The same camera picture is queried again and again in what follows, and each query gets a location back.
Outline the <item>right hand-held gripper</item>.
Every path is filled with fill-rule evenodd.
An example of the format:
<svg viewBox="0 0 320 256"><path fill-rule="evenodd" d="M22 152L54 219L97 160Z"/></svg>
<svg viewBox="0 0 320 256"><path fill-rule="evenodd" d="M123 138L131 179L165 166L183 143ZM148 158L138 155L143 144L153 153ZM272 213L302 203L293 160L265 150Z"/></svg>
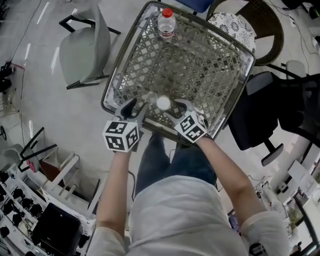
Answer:
<svg viewBox="0 0 320 256"><path fill-rule="evenodd" d="M166 116L175 126L175 130L191 143L197 142L201 137L207 134L204 119L193 111L193 104L182 98L175 98L173 100L180 108L180 114L186 115L183 119L175 118L171 114L164 112Z"/></svg>

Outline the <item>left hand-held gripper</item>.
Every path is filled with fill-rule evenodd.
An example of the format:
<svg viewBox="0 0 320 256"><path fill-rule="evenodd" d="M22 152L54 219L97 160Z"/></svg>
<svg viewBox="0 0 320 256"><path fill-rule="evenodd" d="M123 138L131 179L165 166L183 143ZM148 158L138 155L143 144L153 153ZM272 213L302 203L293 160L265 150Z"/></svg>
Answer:
<svg viewBox="0 0 320 256"><path fill-rule="evenodd" d="M132 116L136 103L137 98L125 101L116 109L115 116L106 122L102 136L108 150L114 152L135 151L142 136L140 129L149 109L149 104L145 102L136 117L128 119Z"/></svg>

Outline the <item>person's right forearm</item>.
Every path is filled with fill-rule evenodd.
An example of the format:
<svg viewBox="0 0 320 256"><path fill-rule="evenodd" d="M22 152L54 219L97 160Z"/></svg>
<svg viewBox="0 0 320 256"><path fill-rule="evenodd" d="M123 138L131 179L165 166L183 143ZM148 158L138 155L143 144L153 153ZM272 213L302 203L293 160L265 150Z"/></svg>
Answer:
<svg viewBox="0 0 320 256"><path fill-rule="evenodd" d="M253 215L266 211L247 175L212 139L202 137L196 144L229 196L240 225Z"/></svg>

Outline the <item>person's left forearm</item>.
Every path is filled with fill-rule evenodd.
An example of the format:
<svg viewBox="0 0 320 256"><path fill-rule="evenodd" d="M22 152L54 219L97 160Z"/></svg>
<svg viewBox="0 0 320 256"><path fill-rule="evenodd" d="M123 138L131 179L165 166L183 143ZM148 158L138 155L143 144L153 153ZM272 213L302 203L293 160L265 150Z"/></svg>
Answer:
<svg viewBox="0 0 320 256"><path fill-rule="evenodd" d="M125 235L127 183L131 152L117 151L111 161L107 179L96 211L96 224Z"/></svg>

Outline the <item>wicker table with glass top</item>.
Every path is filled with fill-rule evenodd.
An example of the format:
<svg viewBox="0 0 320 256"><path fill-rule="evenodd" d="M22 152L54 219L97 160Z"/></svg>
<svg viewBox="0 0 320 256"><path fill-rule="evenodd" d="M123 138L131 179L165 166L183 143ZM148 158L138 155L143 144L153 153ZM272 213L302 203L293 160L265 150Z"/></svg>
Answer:
<svg viewBox="0 0 320 256"><path fill-rule="evenodd" d="M190 101L208 123L215 138L227 124L255 64L254 54L221 29L198 16L172 7L176 20L169 39L160 36L158 15L167 7L147 2L132 24L101 98L113 114L135 98L138 110L151 96L166 96L168 112L180 118Z"/></svg>

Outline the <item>person's legs in blue jeans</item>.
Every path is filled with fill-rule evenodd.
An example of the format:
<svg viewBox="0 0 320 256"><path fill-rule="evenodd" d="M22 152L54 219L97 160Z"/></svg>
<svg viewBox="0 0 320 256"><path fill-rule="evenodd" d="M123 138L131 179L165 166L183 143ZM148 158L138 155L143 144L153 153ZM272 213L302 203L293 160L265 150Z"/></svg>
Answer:
<svg viewBox="0 0 320 256"><path fill-rule="evenodd" d="M197 146L177 144L173 159L167 156L164 138L153 133L139 165L135 195L150 185L171 176L186 176L217 185L217 177L203 151Z"/></svg>

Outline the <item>black mesh office chair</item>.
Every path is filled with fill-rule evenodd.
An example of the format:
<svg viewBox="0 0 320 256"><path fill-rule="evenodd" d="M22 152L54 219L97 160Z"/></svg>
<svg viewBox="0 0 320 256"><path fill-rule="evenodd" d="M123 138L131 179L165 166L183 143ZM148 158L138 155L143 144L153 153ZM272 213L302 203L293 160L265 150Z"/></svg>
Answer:
<svg viewBox="0 0 320 256"><path fill-rule="evenodd" d="M289 71L287 64L268 67L287 78L271 71L251 75L227 121L240 150L266 146L264 167L284 150L284 144L274 146L270 140L277 126L320 148L320 72L301 76Z"/></svg>

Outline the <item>red-capped clear water bottle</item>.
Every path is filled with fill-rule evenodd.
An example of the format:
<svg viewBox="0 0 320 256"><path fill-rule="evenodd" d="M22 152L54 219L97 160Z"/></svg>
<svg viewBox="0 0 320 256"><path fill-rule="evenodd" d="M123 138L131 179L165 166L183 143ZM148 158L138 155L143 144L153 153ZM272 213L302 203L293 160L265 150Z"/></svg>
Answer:
<svg viewBox="0 0 320 256"><path fill-rule="evenodd" d="M164 40L173 37L176 27L176 19L171 8L164 8L157 19L159 35Z"/></svg>

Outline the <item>patterned seat cushion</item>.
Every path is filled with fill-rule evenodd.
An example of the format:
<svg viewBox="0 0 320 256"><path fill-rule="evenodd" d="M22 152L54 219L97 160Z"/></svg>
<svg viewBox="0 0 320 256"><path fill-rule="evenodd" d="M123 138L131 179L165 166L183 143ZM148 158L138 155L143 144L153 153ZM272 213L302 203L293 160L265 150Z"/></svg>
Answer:
<svg viewBox="0 0 320 256"><path fill-rule="evenodd" d="M249 23L239 16L227 12L216 12L208 22L229 34L252 53L256 51L255 33Z"/></svg>

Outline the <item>person's white shirt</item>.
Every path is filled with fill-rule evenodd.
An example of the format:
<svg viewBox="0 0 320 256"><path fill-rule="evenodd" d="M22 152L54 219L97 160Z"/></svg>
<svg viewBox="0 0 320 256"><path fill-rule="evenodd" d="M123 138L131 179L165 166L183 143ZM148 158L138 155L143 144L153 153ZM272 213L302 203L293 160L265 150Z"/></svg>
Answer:
<svg viewBox="0 0 320 256"><path fill-rule="evenodd" d="M197 178L171 176L135 198L129 215L130 247L107 227L96 228L87 256L289 256L279 213L249 217L231 228L217 189Z"/></svg>

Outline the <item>blue chair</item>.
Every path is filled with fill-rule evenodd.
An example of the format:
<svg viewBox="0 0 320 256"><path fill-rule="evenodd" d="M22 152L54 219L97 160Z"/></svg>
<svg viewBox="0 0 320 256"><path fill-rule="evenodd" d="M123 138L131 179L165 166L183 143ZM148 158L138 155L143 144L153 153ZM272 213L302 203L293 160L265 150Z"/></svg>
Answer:
<svg viewBox="0 0 320 256"><path fill-rule="evenodd" d="M216 0L176 0L197 13L204 13Z"/></svg>

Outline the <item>brown wicker chair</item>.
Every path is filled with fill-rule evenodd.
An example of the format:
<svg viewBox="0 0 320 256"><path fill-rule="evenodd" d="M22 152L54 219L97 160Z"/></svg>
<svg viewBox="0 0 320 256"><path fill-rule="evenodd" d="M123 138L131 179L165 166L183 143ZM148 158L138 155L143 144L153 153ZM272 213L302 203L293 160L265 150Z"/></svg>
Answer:
<svg viewBox="0 0 320 256"><path fill-rule="evenodd" d="M207 13L206 20L215 13L219 5L227 0L215 0ZM256 66L267 66L272 64L280 55L284 46L284 31L281 22L271 7L263 0L243 0L246 4L238 10L234 15L239 16L249 23L254 32L256 40L273 37L272 47L264 56L256 58Z"/></svg>

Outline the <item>black case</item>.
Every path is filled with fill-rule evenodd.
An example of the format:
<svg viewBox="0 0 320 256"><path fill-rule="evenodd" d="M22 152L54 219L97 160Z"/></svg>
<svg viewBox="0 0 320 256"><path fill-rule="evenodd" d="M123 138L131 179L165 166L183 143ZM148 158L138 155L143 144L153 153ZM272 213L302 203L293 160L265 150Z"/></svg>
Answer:
<svg viewBox="0 0 320 256"><path fill-rule="evenodd" d="M53 256L73 256L81 235L80 220L49 203L38 219L31 240Z"/></svg>

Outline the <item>white shelf with black items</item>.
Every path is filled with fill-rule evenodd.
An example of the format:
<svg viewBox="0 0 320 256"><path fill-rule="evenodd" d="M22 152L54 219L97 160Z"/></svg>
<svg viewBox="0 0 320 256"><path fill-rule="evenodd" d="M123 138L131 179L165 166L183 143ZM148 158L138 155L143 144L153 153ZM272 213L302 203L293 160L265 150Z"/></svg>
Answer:
<svg viewBox="0 0 320 256"><path fill-rule="evenodd" d="M50 203L80 220L82 234L73 256L87 255L95 229L94 209L99 195L95 194L89 201L83 200L74 194L77 186L72 178L66 179L66 175L66 183L57 184L58 177L50 182L39 171L20 172L15 164L0 173L0 238L13 255L54 256L40 245L34 245L31 239L40 216Z"/></svg>

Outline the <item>grey chair with black frame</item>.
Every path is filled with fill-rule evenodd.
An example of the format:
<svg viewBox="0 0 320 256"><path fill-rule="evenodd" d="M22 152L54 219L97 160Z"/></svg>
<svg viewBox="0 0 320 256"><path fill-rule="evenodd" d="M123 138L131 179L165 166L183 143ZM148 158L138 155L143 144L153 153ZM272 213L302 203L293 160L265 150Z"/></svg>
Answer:
<svg viewBox="0 0 320 256"><path fill-rule="evenodd" d="M37 149L39 136L44 132L45 128L41 127L25 146L14 144L4 149L2 154L22 173L28 170L34 174L41 172L47 181L54 182L59 178L57 184L65 184L65 175L78 164L80 157L72 152L65 160L59 161L57 144Z"/></svg>
<svg viewBox="0 0 320 256"><path fill-rule="evenodd" d="M59 22L69 32L59 46L59 62L66 89L97 86L108 78L104 69L112 49L111 33L98 5L69 15Z"/></svg>

